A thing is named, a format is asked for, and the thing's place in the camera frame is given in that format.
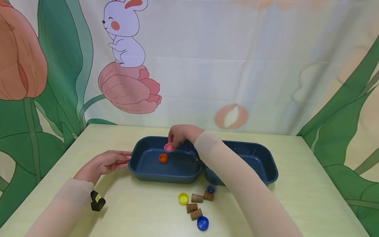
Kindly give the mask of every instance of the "dark blue plastic tray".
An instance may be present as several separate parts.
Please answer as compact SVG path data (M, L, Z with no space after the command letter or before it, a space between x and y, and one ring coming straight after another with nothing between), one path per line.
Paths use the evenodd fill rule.
M271 152L258 143L239 141L223 141L231 150L248 163L266 184L274 183L279 176L278 169ZM213 185L225 184L208 167L205 168L205 178Z
M195 147L184 142L174 152L167 153L164 145L167 137L145 137L139 140L132 152L129 169L139 180L190 184L201 172ZM166 153L166 163L159 162L159 155Z

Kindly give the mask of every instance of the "white rabbit cartoon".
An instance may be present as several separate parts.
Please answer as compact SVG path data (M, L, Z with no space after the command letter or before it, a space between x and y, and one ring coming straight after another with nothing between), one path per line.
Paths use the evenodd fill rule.
M147 0L113 0L105 6L103 24L113 39L108 45L121 67L139 67L145 61L145 51L133 36L139 31L136 11L146 7Z

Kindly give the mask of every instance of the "black clip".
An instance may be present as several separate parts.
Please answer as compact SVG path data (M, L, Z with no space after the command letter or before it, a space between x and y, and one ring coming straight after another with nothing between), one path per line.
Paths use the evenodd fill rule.
M200 159L199 154L197 153L197 151L196 151L196 153L195 153L195 158L196 158L196 160L200 163L200 167L201 167L202 169L207 168L207 166L204 164L204 162Z
M93 190L91 192L91 208L95 212L99 212L105 205L105 199L100 197L99 193Z

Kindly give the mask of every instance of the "rabbit ear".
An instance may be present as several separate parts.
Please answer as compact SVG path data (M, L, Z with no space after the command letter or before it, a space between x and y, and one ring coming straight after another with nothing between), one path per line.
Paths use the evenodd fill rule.
M132 9L134 11L142 11L147 7L147 0L126 0L125 9Z

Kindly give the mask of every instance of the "table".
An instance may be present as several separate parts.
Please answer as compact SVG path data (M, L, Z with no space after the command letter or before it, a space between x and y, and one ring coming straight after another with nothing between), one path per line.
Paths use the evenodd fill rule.
M167 136L168 129L90 124L47 176L0 229L0 236L23 236L66 182L92 157L106 150L132 150L146 136ZM360 236L367 232L346 204L301 137L215 132L223 140L260 143L272 153L279 178L269 188L304 236ZM103 176L95 190L107 203L89 211L71 236L194 237L252 236L232 194L218 187L213 202L200 204L209 218L206 232L196 227L178 195L202 194L209 183L202 174L193 184L137 180L125 169Z

